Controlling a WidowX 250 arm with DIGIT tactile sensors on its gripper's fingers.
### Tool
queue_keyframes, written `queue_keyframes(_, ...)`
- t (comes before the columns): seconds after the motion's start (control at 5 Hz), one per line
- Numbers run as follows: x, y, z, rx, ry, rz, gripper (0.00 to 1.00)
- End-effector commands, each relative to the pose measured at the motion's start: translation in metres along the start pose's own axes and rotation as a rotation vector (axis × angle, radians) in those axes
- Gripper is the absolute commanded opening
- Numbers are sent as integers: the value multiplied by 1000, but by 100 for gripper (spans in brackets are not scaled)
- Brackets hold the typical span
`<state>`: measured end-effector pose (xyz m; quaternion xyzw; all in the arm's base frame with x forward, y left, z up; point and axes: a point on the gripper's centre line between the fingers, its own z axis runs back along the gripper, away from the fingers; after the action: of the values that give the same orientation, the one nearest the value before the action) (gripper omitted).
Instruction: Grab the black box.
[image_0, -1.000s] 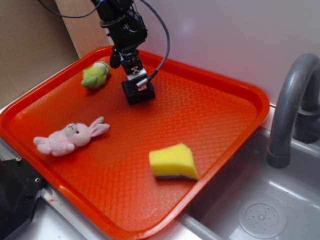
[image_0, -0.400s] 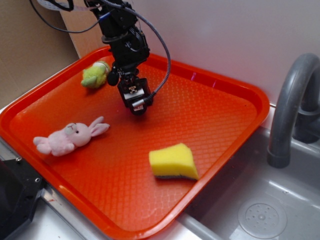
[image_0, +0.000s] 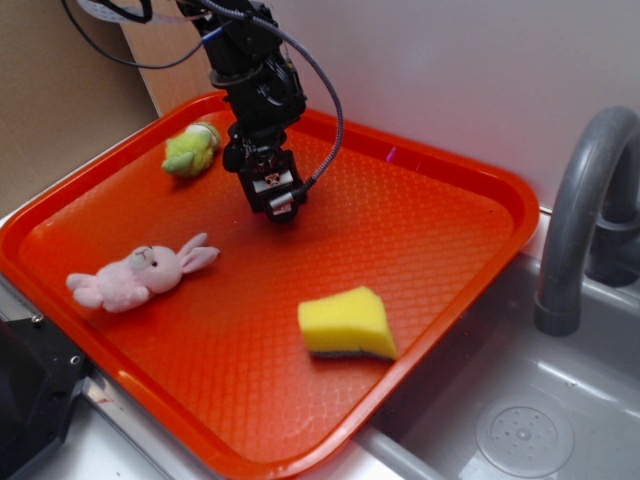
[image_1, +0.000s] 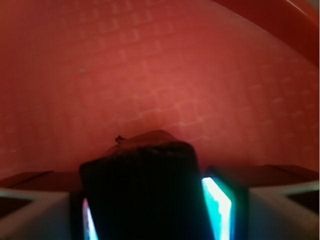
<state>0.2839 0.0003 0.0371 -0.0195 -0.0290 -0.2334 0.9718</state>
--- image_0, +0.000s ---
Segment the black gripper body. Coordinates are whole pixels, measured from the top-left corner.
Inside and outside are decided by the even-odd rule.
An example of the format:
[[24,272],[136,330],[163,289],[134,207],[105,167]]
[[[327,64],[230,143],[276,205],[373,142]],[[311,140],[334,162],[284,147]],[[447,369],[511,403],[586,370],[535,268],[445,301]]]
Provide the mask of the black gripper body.
[[241,73],[215,69],[211,81],[226,92],[235,116],[228,130],[224,168],[231,173],[277,170],[285,129],[306,109],[306,97],[290,59],[280,52],[270,53]]

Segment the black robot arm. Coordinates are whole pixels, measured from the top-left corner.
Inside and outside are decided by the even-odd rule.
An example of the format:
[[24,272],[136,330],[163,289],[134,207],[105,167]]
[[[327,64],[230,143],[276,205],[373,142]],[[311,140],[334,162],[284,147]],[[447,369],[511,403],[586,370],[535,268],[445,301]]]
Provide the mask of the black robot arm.
[[202,36],[219,33],[205,42],[214,87],[226,92],[235,122],[229,128],[225,169],[237,173],[292,170],[293,152],[283,148],[286,128],[300,120],[306,97],[298,73],[282,53],[283,41],[256,20],[274,26],[271,11],[255,1],[222,1],[241,15],[233,19],[208,9],[202,1],[181,1],[178,8]]

